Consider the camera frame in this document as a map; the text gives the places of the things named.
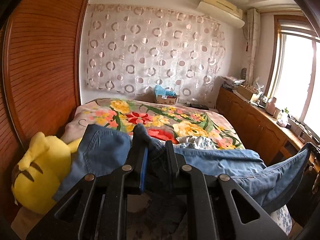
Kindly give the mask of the blue denim jeans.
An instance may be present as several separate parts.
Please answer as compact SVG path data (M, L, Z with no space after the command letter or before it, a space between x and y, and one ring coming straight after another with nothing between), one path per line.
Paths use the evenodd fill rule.
M136 125L133 136L98 126L88 125L79 144L69 175L54 194L60 200L80 179L92 173L111 174L123 166L130 149L142 148L142 174L148 191L164 192L177 177L183 165L200 170L204 175L226 174L242 187L266 212L286 205L297 191L313 148L308 142L293 157L266 166L252 150L199 150L170 146L148 135L143 125Z

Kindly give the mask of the floral bed cover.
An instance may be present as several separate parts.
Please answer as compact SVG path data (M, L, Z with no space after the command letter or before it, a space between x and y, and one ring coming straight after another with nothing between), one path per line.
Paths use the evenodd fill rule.
M65 127L61 139L69 143L79 139L89 124L133 134L142 124L149 136L178 144L180 137L206 137L216 145L242 144L235 129L222 115L180 105L161 105L115 98L95 99L76 109L74 119Z

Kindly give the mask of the cardboard box with blue cloth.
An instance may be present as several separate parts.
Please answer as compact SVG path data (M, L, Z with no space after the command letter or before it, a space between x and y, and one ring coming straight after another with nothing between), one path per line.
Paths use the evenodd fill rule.
M175 91L164 89L160 85L154 88L155 103L163 105L175 105L177 101L177 94Z

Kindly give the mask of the wooden sideboard cabinet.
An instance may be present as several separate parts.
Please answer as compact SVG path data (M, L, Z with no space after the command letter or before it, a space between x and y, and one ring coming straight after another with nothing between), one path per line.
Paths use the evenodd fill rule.
M217 96L216 109L233 126L244 147L257 152L268 166L296 155L304 145L265 111L223 87Z

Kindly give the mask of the stack of papers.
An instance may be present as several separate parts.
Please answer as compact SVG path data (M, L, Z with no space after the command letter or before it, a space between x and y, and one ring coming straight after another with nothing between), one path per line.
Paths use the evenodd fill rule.
M233 76L224 76L222 85L227 89L236 90L240 85L243 85L245 82L246 80L239 79Z

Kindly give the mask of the cardboard box on cabinet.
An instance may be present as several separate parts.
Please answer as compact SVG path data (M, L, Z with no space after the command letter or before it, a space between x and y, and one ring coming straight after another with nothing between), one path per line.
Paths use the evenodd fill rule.
M236 90L246 100L256 102L259 99L259 91L254 87L239 85Z

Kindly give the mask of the circle patterned sheer curtain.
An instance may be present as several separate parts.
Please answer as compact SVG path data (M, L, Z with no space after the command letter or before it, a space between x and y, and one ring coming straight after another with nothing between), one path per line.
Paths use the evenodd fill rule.
M88 9L86 84L125 96L156 86L204 102L225 57L219 22L179 11L122 4Z

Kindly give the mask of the yellow plush toy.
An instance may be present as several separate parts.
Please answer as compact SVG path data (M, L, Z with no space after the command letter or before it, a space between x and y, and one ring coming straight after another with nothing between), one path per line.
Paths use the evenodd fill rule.
M34 213L47 213L56 203L53 197L71 170L72 154L80 141L66 144L56 136L36 133L12 171L15 200Z

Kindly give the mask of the pink bottle on sill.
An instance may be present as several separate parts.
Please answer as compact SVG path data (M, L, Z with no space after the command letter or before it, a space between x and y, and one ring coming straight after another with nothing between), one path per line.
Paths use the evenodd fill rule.
M266 103L266 107L265 107L265 111L268 114L274 115L274 113L276 111L276 101L277 101L277 98L275 98L275 97L268 99L268 101Z

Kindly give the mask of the blue floral white sheet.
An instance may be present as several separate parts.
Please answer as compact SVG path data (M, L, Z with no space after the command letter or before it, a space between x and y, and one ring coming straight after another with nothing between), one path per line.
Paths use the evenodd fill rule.
M277 165L267 167L259 154L242 145L216 145L206 137L179 137L175 152L183 155L187 164L203 174L229 175L261 206L280 203L276 193L276 180L284 176L284 169Z

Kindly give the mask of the window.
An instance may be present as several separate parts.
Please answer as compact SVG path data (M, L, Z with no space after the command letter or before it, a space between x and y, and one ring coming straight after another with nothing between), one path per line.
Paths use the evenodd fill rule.
M301 16L274 16L268 97L312 135L319 135L319 36Z

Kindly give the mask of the tied window curtain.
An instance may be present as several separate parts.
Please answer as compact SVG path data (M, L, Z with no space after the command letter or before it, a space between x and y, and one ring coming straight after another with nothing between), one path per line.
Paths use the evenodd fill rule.
M256 8L247 11L248 60L247 83L253 83L255 58L260 40L260 12Z

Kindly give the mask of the wooden louvered wardrobe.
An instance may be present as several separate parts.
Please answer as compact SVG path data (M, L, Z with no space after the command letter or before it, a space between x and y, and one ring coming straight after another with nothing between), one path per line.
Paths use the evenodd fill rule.
M1 0L1 214L17 207L11 171L38 131L60 134L80 103L88 0Z

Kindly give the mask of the wall air conditioner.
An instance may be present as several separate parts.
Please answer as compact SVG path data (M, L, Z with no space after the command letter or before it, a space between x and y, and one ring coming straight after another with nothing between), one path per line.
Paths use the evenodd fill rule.
M197 11L237 29L245 25L243 10L226 0L200 0Z

